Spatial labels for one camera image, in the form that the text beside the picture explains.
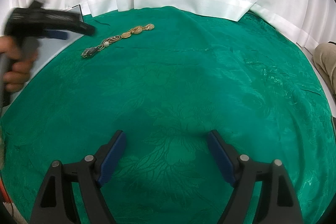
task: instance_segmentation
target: screw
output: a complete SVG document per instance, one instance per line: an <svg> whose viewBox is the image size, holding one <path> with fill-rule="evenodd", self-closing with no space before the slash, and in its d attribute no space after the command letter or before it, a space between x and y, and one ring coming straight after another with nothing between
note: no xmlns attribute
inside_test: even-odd
<svg viewBox="0 0 336 224"><path fill-rule="evenodd" d="M52 167L57 167L57 166L59 166L59 160L54 160L54 161L51 163L51 166L52 166Z"/></svg>
<svg viewBox="0 0 336 224"><path fill-rule="evenodd" d="M250 157L248 155L242 154L242 155L240 155L240 159L242 161L248 161L250 159Z"/></svg>
<svg viewBox="0 0 336 224"><path fill-rule="evenodd" d="M95 157L93 155L87 155L85 156L84 160L87 161L87 162L90 162L90 161L93 161Z"/></svg>
<svg viewBox="0 0 336 224"><path fill-rule="evenodd" d="M274 160L274 164L277 165L277 166L281 166L282 161L281 160Z"/></svg>

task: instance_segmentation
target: beige pants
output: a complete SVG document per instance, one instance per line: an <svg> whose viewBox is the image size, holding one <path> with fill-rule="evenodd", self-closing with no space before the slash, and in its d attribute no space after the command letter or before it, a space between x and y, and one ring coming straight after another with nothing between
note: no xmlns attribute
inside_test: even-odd
<svg viewBox="0 0 336 224"><path fill-rule="evenodd" d="M316 47L313 54L313 63L335 96L336 89L336 45L323 43Z"/></svg>

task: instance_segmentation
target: gold chain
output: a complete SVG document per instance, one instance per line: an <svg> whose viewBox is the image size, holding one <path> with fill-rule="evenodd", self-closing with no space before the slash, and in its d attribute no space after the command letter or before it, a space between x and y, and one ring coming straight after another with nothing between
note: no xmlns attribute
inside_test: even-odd
<svg viewBox="0 0 336 224"><path fill-rule="evenodd" d="M104 39L97 47L91 47L91 48L86 48L81 56L83 58L90 58L93 57L97 52L102 51L103 49L107 48L110 46L110 44L113 44L121 39L129 38L132 34L139 34L142 31L151 31L154 29L153 24L147 24L146 26L136 26L132 29L130 29L128 32L124 32L122 35L116 35L113 37L109 37Z"/></svg>

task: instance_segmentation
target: knee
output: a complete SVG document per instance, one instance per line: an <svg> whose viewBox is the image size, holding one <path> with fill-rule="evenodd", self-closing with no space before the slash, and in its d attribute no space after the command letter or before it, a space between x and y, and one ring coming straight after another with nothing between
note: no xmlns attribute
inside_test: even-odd
<svg viewBox="0 0 336 224"><path fill-rule="evenodd" d="M319 44L313 53L313 59L315 61L319 60L320 58L327 57L329 55L335 56L336 54L336 45L332 43L322 43Z"/></svg>

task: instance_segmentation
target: blue gripper pad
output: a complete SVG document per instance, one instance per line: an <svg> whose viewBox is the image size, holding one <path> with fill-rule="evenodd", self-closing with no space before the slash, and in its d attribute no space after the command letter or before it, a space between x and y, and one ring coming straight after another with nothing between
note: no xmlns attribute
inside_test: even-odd
<svg viewBox="0 0 336 224"><path fill-rule="evenodd" d="M214 157L215 162L217 163L217 166L222 173L224 180L228 182L232 187L234 187L236 183L236 178L234 176L234 167L228 155L226 154L223 147L220 145L217 138L212 132L208 133L207 142L209 151Z"/></svg>
<svg viewBox="0 0 336 224"><path fill-rule="evenodd" d="M69 34L67 32L57 30L47 30L46 32L49 38L56 38L61 40L67 40L69 38Z"/></svg>
<svg viewBox="0 0 336 224"><path fill-rule="evenodd" d="M100 185L100 187L102 187L111 179L112 174L118 164L118 161L123 155L125 148L126 134L122 132L116 139L115 143L111 147L110 151L108 152L107 156L100 166L100 176L97 179L97 183Z"/></svg>

